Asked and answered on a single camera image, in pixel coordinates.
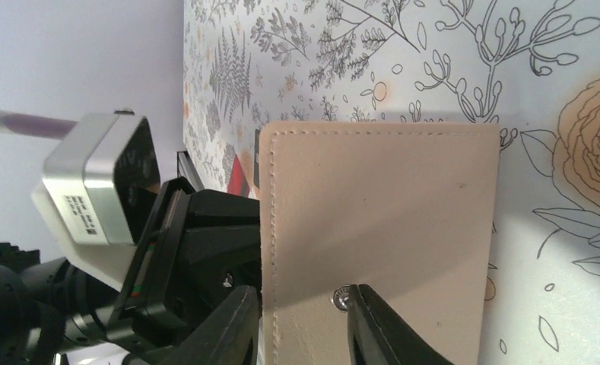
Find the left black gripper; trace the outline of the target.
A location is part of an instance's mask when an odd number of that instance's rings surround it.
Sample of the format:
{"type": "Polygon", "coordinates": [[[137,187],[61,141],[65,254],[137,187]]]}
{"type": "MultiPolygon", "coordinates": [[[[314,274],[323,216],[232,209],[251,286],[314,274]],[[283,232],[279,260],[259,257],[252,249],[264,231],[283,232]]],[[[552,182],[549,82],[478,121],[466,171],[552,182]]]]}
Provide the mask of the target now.
{"type": "Polygon", "coordinates": [[[132,353],[163,353],[240,286],[262,289],[259,201],[172,179],[157,194],[106,338],[132,353]]]}

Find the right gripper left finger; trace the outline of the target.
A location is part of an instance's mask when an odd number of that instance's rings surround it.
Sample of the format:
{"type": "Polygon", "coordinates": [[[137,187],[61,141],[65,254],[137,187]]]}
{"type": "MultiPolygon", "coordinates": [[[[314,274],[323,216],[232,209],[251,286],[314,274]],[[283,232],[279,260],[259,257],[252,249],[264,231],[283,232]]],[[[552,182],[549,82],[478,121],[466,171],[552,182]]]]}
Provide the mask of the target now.
{"type": "Polygon", "coordinates": [[[239,286],[200,320],[183,307],[184,318],[195,325],[187,338],[159,364],[256,364],[259,344],[259,292],[239,286]]]}

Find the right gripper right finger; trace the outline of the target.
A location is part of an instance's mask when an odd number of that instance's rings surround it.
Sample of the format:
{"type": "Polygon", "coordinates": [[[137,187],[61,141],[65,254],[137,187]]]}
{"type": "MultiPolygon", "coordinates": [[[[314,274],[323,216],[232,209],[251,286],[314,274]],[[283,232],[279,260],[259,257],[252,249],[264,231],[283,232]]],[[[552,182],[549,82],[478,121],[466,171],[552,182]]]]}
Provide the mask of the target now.
{"type": "Polygon", "coordinates": [[[370,285],[350,286],[348,346],[357,365],[450,365],[370,285]]]}

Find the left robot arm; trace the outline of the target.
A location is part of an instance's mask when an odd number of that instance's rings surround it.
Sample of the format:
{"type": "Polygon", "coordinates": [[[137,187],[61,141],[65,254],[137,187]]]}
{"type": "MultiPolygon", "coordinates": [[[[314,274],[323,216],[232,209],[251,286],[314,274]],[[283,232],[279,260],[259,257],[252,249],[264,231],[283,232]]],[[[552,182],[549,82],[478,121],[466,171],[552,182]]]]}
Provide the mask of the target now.
{"type": "Polygon", "coordinates": [[[0,364],[51,364],[104,342],[149,364],[254,364],[259,202],[183,178],[158,193],[129,186],[120,201],[115,220],[136,247],[119,290],[0,243],[0,364]]]}

